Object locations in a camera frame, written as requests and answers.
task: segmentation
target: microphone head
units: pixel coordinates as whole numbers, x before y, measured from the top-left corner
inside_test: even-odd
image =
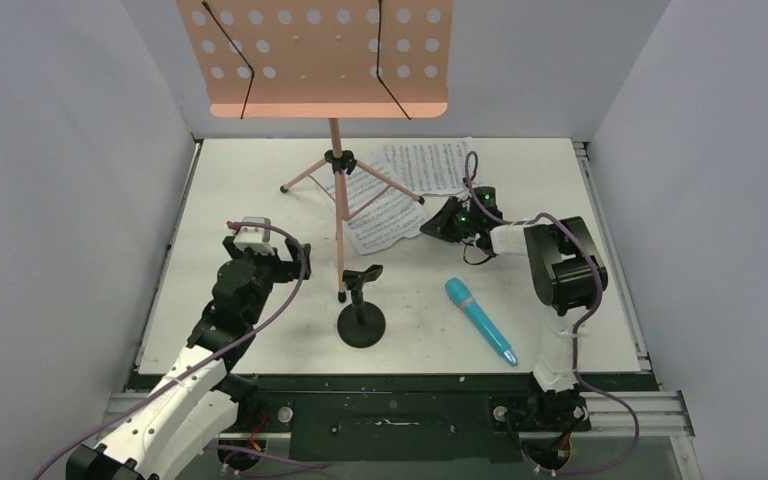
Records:
[[[460,305],[467,298],[472,296],[469,288],[458,277],[452,277],[446,282],[446,293],[449,294],[449,298],[455,303]]]

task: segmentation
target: microphone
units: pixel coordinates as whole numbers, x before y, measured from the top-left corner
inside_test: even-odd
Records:
[[[446,293],[449,294],[452,302],[463,310],[467,318],[475,325],[475,328],[484,335],[484,338],[496,350],[496,353],[505,357],[505,360],[515,367],[519,361],[516,355],[514,355],[513,350],[511,350],[511,344],[505,340],[499,329],[493,325],[490,317],[484,313],[484,310],[481,309],[478,302],[473,298],[469,288],[459,278],[454,277],[446,282]]]

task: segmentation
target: tripod leg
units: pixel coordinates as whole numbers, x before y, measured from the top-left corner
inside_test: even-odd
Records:
[[[343,283],[343,218],[348,214],[346,197],[346,176],[343,172],[334,172],[334,196],[337,210],[337,301],[346,301],[346,284]]]
[[[293,185],[299,183],[305,177],[310,176],[311,173],[319,170],[319,168],[322,167],[323,165],[325,165],[325,163],[326,163],[325,159],[323,158],[323,159],[319,160],[318,162],[314,163],[313,166],[311,166],[310,168],[308,168],[304,172],[300,173],[296,178],[290,180],[289,182],[285,183],[284,185],[281,185],[281,189],[280,189],[281,193],[287,193]]]
[[[404,193],[405,195],[410,197],[411,200],[413,200],[415,202],[419,202],[420,205],[425,203],[425,199],[422,198],[421,196],[411,192],[410,190],[405,188],[404,185],[402,185],[399,182],[391,179],[390,177],[384,175],[383,173],[381,173],[378,170],[370,167],[369,165],[361,162],[360,160],[358,160],[357,166],[358,166],[358,168],[360,168],[364,172],[367,172],[368,174],[372,175],[373,177],[377,178],[378,180],[381,180],[382,182],[386,183],[387,185],[390,185],[391,187],[395,188],[396,190]]]

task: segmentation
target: hole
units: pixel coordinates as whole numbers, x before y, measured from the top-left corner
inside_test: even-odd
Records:
[[[316,25],[322,21],[322,14],[319,13],[319,10],[308,10],[307,21]]]
[[[440,13],[439,8],[432,8],[428,11],[428,21],[431,23],[437,23],[443,18],[443,14]]]
[[[337,21],[340,23],[349,23],[352,21],[352,14],[345,8],[337,11]]]
[[[263,23],[263,14],[258,10],[252,10],[249,12],[249,21],[255,25]]]
[[[396,19],[399,23],[408,23],[410,21],[410,10],[402,8],[396,12]]]
[[[199,25],[199,26],[204,25],[204,22],[207,21],[207,19],[204,18],[204,14],[199,12],[199,11],[193,12],[193,14],[190,16],[190,18],[193,19],[193,23],[195,23],[196,25]]]
[[[219,14],[219,20],[222,20],[225,25],[231,25],[234,23],[234,14],[228,10],[222,10],[222,13]]]

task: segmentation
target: round black base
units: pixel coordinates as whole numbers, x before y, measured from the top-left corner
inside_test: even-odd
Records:
[[[337,319],[337,332],[340,338],[348,345],[355,348],[371,347],[384,336],[384,313],[375,305],[365,302],[363,304],[363,325],[357,323],[354,307],[349,305],[340,312]]]

